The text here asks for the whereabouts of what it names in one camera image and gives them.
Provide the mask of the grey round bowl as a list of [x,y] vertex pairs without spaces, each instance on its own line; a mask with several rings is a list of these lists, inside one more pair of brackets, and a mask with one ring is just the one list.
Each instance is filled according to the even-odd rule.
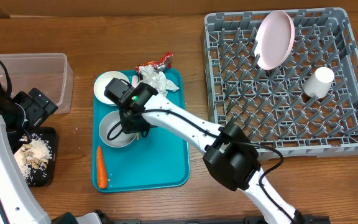
[[107,114],[99,124],[99,136],[103,143],[110,147],[124,147],[129,145],[136,139],[136,134],[121,133],[116,139],[108,140],[108,132],[110,129],[120,121],[119,111],[113,111]]

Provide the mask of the white round bowl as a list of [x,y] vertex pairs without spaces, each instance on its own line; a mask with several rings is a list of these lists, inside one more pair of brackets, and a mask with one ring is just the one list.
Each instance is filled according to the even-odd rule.
[[129,79],[127,76],[125,76],[123,73],[118,72],[118,71],[108,71],[108,72],[104,72],[102,73],[95,81],[94,83],[94,87],[93,87],[93,92],[95,97],[102,103],[106,104],[106,105],[110,105],[110,106],[115,106],[116,104],[114,102],[112,102],[111,100],[109,100],[105,95],[104,95],[104,91],[105,91],[105,87],[107,86],[107,84],[113,79],[113,78],[118,78],[118,79],[123,79],[127,82],[129,82]]

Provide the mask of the white round plate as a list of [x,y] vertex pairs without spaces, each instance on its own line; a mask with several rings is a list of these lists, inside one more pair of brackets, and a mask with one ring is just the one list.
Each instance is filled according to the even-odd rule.
[[280,66],[289,56],[295,41],[292,18],[281,10],[272,11],[262,21],[255,38],[257,65],[264,70]]

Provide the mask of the white paper cup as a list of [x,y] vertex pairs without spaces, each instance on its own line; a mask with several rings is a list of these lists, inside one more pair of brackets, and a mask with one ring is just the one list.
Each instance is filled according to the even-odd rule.
[[334,72],[328,67],[319,67],[307,79],[303,85],[304,93],[309,96],[317,96],[318,99],[324,98],[334,80]]

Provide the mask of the white plastic fork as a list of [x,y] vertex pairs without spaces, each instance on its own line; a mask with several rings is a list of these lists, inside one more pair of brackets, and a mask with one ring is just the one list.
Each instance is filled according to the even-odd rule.
[[137,75],[134,75],[131,80],[131,84],[134,88],[136,88],[139,84],[139,77]]

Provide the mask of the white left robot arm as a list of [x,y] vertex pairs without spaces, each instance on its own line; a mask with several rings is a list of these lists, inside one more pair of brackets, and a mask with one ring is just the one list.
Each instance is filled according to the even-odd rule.
[[39,127],[57,105],[38,89],[12,96],[12,83],[0,82],[0,223],[50,223],[46,211],[30,191],[14,153],[22,136]]

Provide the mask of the black waste tray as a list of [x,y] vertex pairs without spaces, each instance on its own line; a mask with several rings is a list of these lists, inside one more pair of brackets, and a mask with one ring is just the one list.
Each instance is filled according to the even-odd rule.
[[29,187],[43,187],[53,180],[58,151],[58,134],[51,127],[30,132],[31,142],[23,144],[14,158]]

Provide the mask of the grey plastic dishwasher rack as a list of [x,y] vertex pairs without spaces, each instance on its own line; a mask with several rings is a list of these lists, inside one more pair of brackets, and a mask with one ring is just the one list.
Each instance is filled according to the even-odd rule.
[[[235,122],[252,142],[284,156],[358,155],[358,48],[347,12],[292,9],[288,15],[295,43],[272,70],[259,68],[254,54],[265,11],[205,16],[201,41],[209,120]],[[303,91],[319,67],[334,72],[322,99]]]

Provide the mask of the crumpled white paper napkin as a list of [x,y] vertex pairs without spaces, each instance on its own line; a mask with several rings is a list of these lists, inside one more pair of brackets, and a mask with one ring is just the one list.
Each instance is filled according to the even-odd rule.
[[141,82],[155,88],[163,96],[167,96],[168,91],[175,92],[179,89],[163,72],[156,72],[151,65],[140,66],[139,72],[142,75]]

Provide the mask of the clear plastic bin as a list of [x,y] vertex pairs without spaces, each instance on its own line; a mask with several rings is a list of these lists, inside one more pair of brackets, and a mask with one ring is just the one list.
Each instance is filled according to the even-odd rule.
[[56,114],[70,112],[74,74],[65,54],[0,54],[0,61],[11,79],[12,97],[37,88],[58,106]]

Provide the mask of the peanut shells and rice pile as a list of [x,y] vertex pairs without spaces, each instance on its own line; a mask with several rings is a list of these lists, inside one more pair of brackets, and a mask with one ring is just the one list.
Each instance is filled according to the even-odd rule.
[[14,158],[28,186],[43,186],[48,182],[49,165],[53,158],[49,141],[42,134],[31,134],[31,142],[23,144]]

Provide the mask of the red silver snack wrapper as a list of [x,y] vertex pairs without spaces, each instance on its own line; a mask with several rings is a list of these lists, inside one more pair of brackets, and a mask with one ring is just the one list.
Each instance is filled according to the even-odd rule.
[[149,62],[145,62],[142,63],[138,66],[135,67],[135,71],[137,73],[140,73],[140,67],[146,67],[148,65],[151,65],[152,68],[156,71],[156,72],[162,72],[165,69],[171,69],[172,67],[172,57],[173,54],[171,52],[167,52],[160,60],[158,61],[149,61]]

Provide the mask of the teal plastic serving tray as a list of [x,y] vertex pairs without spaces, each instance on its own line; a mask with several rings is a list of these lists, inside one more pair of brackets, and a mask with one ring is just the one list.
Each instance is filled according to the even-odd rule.
[[[105,104],[93,97],[92,182],[103,193],[178,187],[190,177],[188,143],[163,128],[152,128],[147,137],[135,138],[124,147],[107,145],[110,128],[103,131],[103,118],[117,111],[117,106]],[[98,186],[97,148],[103,153],[108,186]]]

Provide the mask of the orange carrot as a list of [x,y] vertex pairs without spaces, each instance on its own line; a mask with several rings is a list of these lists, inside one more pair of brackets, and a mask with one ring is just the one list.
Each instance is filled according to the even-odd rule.
[[108,176],[104,164],[101,146],[98,146],[96,150],[96,177],[98,187],[100,189],[105,189],[108,186]]

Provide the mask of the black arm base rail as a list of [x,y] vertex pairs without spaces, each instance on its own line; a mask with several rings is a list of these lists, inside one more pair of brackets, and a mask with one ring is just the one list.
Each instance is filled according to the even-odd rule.
[[102,223],[102,224],[263,224],[263,217],[253,216],[242,219],[198,219],[198,220],[112,220],[101,210],[95,210],[82,217],[66,212],[52,220],[52,224]]

